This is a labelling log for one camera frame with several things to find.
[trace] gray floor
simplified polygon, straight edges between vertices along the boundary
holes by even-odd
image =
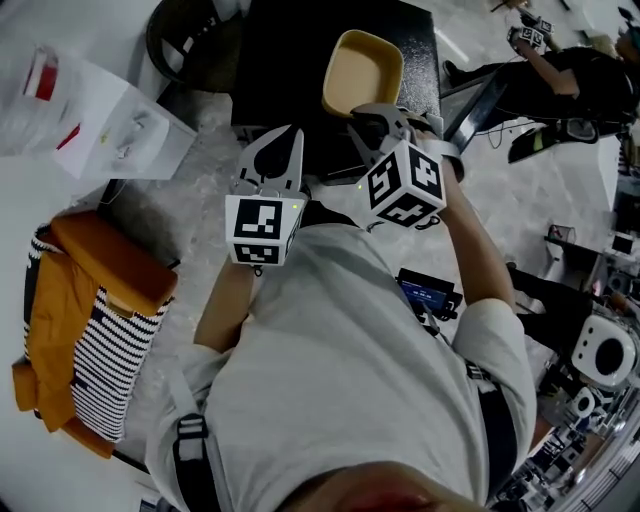
[[[490,14],[485,0],[415,0],[434,13],[441,60],[449,58],[467,68],[513,58],[505,41],[513,14]],[[538,0],[538,12],[553,19],[557,40],[573,45],[577,36],[563,26],[564,13],[556,0]],[[192,107],[180,115],[195,120],[199,135],[171,181],[130,182],[114,201],[112,211],[123,228],[162,261],[179,258],[179,284],[161,332],[144,364],[127,418],[127,439],[119,449],[138,459],[144,453],[145,431],[152,421],[154,398],[161,390],[164,369],[175,347],[191,343],[216,275],[226,257],[223,198],[241,151],[229,126],[231,100],[226,95],[193,93]],[[498,149],[487,136],[476,137],[464,154],[467,177],[463,188],[505,260],[541,273],[548,264],[543,235],[551,223],[574,226],[578,242],[600,250],[608,233],[609,216],[574,202],[565,189],[549,153],[509,166],[507,150],[522,133],[504,133]],[[497,144],[498,134],[493,134]],[[349,187],[314,186],[314,196],[334,210],[367,224],[364,209],[355,204]],[[459,277],[446,228],[425,232],[384,225],[372,234],[394,271],[405,267],[456,283]],[[451,333],[455,324],[445,331]],[[529,340],[534,372],[549,357]]]

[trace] white plastic bag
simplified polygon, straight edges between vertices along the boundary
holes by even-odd
[[[0,39],[0,156],[53,151],[78,126],[78,75],[45,45]]]

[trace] white robot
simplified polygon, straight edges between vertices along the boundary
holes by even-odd
[[[348,127],[369,169],[355,190],[376,217],[410,228],[446,207],[442,159],[452,159],[459,179],[464,175],[453,144],[430,140],[418,147],[415,129],[433,131],[431,125],[406,117],[394,105],[363,105],[352,114],[360,128],[364,120],[384,132],[370,149],[358,129]],[[307,202],[300,192],[303,149],[302,130],[289,125],[242,152],[225,203],[226,241],[234,263],[284,265]]]
[[[302,219],[304,134],[276,128],[245,148],[225,200],[225,233],[234,263],[281,266]]]

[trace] striped fabric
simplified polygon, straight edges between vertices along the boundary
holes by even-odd
[[[24,322],[27,359],[26,337],[40,258],[44,251],[60,252],[37,240],[46,229],[36,232],[29,250]],[[87,327],[76,343],[71,393],[76,416],[94,432],[116,443],[124,438],[124,421],[136,379],[172,299],[155,316],[136,313],[127,319],[107,308],[106,298],[106,290],[100,288]]]

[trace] black table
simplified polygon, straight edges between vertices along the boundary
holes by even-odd
[[[238,138],[252,142],[269,129],[295,124],[305,132],[305,173],[328,180],[337,171],[362,166],[345,120],[330,116],[321,104],[331,54],[350,29],[382,37],[402,52],[399,106],[440,115],[430,12],[399,0],[253,0],[233,92],[231,124]],[[364,172],[360,167],[356,174]]]

